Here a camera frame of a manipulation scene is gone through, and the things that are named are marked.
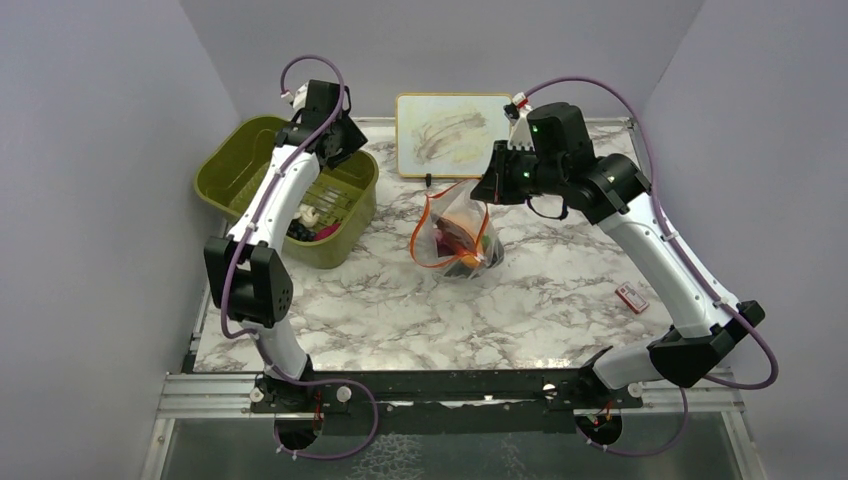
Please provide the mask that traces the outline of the clear zip bag orange zipper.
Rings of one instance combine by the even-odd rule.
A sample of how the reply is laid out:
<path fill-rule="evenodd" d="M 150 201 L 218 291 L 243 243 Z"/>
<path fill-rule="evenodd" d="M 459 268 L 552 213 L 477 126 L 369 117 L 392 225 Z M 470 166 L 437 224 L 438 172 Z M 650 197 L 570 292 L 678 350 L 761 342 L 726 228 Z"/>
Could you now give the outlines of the clear zip bag orange zipper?
<path fill-rule="evenodd" d="M 505 250 L 488 205 L 471 198 L 477 185 L 465 179 L 426 196 L 409 241 L 411 259 L 441 276 L 473 279 L 499 266 Z"/>

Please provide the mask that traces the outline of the orange toy carrot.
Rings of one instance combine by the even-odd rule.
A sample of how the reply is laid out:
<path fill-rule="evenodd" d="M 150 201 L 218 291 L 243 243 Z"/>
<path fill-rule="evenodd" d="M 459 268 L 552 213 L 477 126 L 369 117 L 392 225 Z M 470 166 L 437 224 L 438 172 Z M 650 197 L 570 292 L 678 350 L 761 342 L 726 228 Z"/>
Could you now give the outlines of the orange toy carrot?
<path fill-rule="evenodd" d="M 466 252 L 465 254 L 459 256 L 460 264 L 472 271 L 479 269 L 481 266 L 484 266 L 485 261 L 485 255 L 479 252 Z"/>

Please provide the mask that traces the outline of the olive green plastic bin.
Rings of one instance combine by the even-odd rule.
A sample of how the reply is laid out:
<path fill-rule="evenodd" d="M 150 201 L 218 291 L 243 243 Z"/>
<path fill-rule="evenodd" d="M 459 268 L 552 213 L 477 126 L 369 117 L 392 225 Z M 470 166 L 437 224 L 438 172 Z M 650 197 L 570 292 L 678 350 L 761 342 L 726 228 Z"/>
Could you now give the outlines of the olive green plastic bin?
<path fill-rule="evenodd" d="M 218 209 L 231 224 L 243 216 L 270 164 L 277 133 L 287 121 L 259 116 L 236 128 L 197 171 L 197 195 Z M 370 154 L 359 150 L 334 169 L 324 169 L 310 186 L 303 204 L 318 215 L 310 230 L 335 227 L 331 235 L 314 241 L 288 237 L 284 254 L 314 268 L 342 264 L 371 222 L 376 210 L 379 168 Z"/>

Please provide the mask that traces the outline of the white toy mushroom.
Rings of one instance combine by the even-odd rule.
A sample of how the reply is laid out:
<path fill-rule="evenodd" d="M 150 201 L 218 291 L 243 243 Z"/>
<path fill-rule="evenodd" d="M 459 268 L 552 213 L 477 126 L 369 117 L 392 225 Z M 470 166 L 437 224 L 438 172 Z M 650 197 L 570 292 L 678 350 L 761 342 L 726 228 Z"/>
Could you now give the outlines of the white toy mushroom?
<path fill-rule="evenodd" d="M 294 219 L 305 227 L 312 228 L 320 220 L 320 212 L 314 206 L 301 204 L 294 215 Z"/>

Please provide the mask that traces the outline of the black toy grape bunch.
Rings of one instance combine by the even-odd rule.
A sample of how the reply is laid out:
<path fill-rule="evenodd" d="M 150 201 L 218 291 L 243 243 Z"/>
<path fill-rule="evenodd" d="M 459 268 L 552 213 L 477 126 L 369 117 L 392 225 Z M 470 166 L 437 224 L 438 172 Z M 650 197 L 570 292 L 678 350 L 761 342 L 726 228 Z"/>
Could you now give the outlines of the black toy grape bunch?
<path fill-rule="evenodd" d="M 288 227 L 287 236 L 300 242 L 312 242 L 315 240 L 316 232 L 299 220 L 293 220 Z"/>

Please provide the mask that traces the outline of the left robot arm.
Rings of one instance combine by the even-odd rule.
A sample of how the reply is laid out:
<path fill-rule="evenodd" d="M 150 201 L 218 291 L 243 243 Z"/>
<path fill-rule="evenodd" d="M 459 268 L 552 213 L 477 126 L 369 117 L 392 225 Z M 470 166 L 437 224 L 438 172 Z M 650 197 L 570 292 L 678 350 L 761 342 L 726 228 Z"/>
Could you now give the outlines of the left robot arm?
<path fill-rule="evenodd" d="M 313 401 L 312 363 L 287 318 L 294 287 L 282 261 L 290 225 L 325 168 L 348 160 L 366 142 L 349 116 L 343 82 L 311 80 L 286 92 L 295 115 L 278 129 L 268 164 L 236 223 L 204 246 L 222 333 L 250 339 L 264 362 L 259 392 L 290 410 Z"/>

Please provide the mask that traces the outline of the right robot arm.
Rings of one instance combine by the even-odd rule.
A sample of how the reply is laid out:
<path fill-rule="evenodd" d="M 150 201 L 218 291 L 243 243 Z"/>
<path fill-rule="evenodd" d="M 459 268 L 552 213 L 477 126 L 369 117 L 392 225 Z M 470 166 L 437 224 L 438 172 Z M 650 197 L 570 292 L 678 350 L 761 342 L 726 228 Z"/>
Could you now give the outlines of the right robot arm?
<path fill-rule="evenodd" d="M 662 336 L 595 355 L 581 368 L 579 398 L 600 407 L 617 389 L 666 380 L 690 388 L 706 378 L 765 318 L 755 300 L 726 289 L 654 210 L 652 186 L 623 154 L 596 155 L 581 110 L 566 102 L 504 108 L 507 139 L 492 148 L 474 200 L 529 204 L 537 196 L 563 201 L 598 226 L 631 259 L 663 302 L 672 325 Z"/>

